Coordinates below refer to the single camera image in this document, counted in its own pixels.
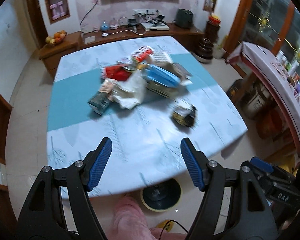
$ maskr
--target person's leg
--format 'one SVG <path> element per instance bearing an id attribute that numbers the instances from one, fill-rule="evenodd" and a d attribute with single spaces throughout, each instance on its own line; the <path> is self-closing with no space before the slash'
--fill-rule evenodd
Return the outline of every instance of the person's leg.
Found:
<path id="1" fill-rule="evenodd" d="M 132 197 L 123 197 L 115 206 L 109 240 L 155 240 L 146 217 Z"/>

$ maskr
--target framed picture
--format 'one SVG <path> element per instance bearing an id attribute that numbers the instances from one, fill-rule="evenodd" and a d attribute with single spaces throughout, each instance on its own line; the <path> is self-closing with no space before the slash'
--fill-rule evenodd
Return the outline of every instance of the framed picture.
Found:
<path id="1" fill-rule="evenodd" d="M 68 0 L 45 0 L 50 23 L 70 17 Z"/>

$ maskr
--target yellow rim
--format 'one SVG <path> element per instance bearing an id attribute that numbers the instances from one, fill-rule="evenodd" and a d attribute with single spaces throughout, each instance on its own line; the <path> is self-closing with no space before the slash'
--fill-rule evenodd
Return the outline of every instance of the yellow rim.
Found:
<path id="1" fill-rule="evenodd" d="M 145 200 L 143 199 L 142 193 L 143 193 L 143 190 L 144 190 L 144 189 L 140 190 L 140 198 L 141 198 L 141 201 L 143 202 L 143 204 L 146 206 L 147 209 L 150 209 L 151 211 L 154 211 L 154 212 L 165 212 L 165 211 L 168 211 L 168 210 L 172 209 L 173 207 L 175 207 L 176 205 L 179 204 L 179 202 L 180 202 L 180 200 L 181 200 L 182 193 L 183 193 L 183 192 L 182 192 L 182 187 L 181 187 L 179 181 L 177 181 L 176 179 L 174 179 L 174 180 L 179 184 L 179 187 L 180 187 L 180 197 L 179 197 L 178 201 L 177 201 L 172 207 L 167 208 L 167 209 L 158 210 L 158 209 L 154 209 L 154 208 L 152 208 L 152 207 L 149 207 L 149 206 L 146 204 Z"/>

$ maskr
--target fruit bowl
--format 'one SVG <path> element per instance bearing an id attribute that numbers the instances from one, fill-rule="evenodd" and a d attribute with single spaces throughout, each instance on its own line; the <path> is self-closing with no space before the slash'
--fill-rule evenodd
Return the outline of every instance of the fruit bowl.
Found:
<path id="1" fill-rule="evenodd" d="M 56 45 L 62 43 L 63 40 L 65 39 L 66 35 L 67 35 L 66 32 L 62 32 L 62 33 L 55 33 L 53 38 L 50 36 L 47 37 L 46 38 L 47 46 L 53 47 L 53 46 L 56 46 Z"/>

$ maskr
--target light blue tablecloth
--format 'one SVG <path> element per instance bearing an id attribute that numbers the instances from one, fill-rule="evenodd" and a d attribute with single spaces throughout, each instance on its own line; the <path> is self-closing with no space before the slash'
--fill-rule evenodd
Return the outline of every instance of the light blue tablecloth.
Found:
<path id="1" fill-rule="evenodd" d="M 100 87 L 100 69 L 149 45 L 168 52 L 192 75 L 193 85 L 181 98 L 197 108 L 193 128 L 170 118 L 175 102 L 147 91 L 143 104 L 122 110 L 113 103 L 100 117 L 87 101 Z M 180 141 L 189 137 L 211 157 L 247 131 L 224 91 L 201 64 L 174 38 L 118 41 L 74 52 L 61 58 L 51 94 L 47 151 L 49 165 L 68 167 L 95 150 L 103 137 L 113 143 L 100 183 L 90 196 L 117 194 L 147 187 L 186 170 Z"/>

